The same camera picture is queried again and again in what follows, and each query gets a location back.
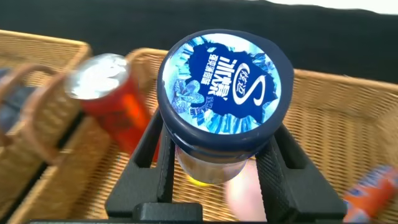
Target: black plastic frame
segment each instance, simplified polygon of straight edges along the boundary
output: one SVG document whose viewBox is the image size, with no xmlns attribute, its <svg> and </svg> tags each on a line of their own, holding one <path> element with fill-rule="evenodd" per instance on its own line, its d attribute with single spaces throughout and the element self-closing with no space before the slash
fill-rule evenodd
<svg viewBox="0 0 398 224">
<path fill-rule="evenodd" d="M 157 144 L 154 138 L 157 140 L 156 136 L 160 134 L 162 139 L 157 167 L 150 168 Z M 203 220 L 199 203 L 172 203 L 174 146 L 165 131 L 159 111 L 156 111 L 106 202 L 110 219 L 103 220 L 104 223 Z M 256 155 L 256 162 L 268 222 L 342 222 L 346 213 L 343 201 L 284 125 Z M 48 220 L 31 223 L 57 222 Z M 80 223 L 99 221 L 82 220 Z"/>
</svg>

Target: soda can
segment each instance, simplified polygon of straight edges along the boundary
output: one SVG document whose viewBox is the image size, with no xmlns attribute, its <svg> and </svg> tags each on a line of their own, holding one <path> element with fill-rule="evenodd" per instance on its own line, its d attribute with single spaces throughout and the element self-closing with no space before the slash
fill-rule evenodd
<svg viewBox="0 0 398 224">
<path fill-rule="evenodd" d="M 398 188 L 398 171 L 391 166 L 378 166 L 344 196 L 346 223 L 369 223 Z"/>
<path fill-rule="evenodd" d="M 68 76 L 65 91 L 123 151 L 133 153 L 151 115 L 123 56 L 102 54 L 85 61 Z"/>
</svg>

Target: dark blue lid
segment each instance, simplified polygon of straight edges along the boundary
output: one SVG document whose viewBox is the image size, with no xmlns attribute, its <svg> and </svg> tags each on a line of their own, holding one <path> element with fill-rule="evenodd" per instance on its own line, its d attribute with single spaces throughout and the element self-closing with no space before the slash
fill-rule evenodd
<svg viewBox="0 0 398 224">
<path fill-rule="evenodd" d="M 273 42 L 204 30 L 175 44 L 160 66 L 157 97 L 172 139 L 208 162 L 254 155 L 282 124 L 292 64 Z"/>
</svg>

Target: woven basket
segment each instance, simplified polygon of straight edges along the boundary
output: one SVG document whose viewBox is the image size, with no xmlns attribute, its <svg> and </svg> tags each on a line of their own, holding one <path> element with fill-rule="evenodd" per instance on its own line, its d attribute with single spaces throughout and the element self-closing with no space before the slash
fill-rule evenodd
<svg viewBox="0 0 398 224">
<path fill-rule="evenodd" d="M 147 105 L 157 107 L 155 79 L 163 50 L 140 49 L 127 58 L 141 79 Z M 284 123 L 340 196 L 378 164 L 398 161 L 398 85 L 295 71 L 294 96 Z M 129 157 L 86 118 L 63 150 L 65 159 L 50 167 L 14 214 L 29 218 L 107 218 L 104 203 Z M 223 186 L 191 184 L 175 164 L 174 201 L 199 202 L 205 220 L 236 221 L 223 199 Z M 391 200 L 379 215 L 398 222 Z"/>
<path fill-rule="evenodd" d="M 43 160 L 56 161 L 58 152 L 51 147 L 79 111 L 78 103 L 60 91 L 59 77 L 52 77 L 75 67 L 89 54 L 90 47 L 83 42 L 0 30 L 0 68 L 12 69 L 0 81 L 0 100 L 16 85 L 41 86 L 21 110 L 22 122 L 0 133 L 0 220 Z M 37 100 L 43 103 L 28 106 L 29 101 Z"/>
</svg>

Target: dark fabric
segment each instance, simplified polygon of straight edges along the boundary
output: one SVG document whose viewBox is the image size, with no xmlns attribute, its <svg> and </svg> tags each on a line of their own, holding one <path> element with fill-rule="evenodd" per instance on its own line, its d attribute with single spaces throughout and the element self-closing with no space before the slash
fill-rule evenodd
<svg viewBox="0 0 398 224">
<path fill-rule="evenodd" d="M 275 42 L 296 68 L 398 83 L 398 16 L 243 0 L 2 0 L 0 29 L 88 42 L 95 54 L 169 49 L 236 29 Z"/>
</svg>

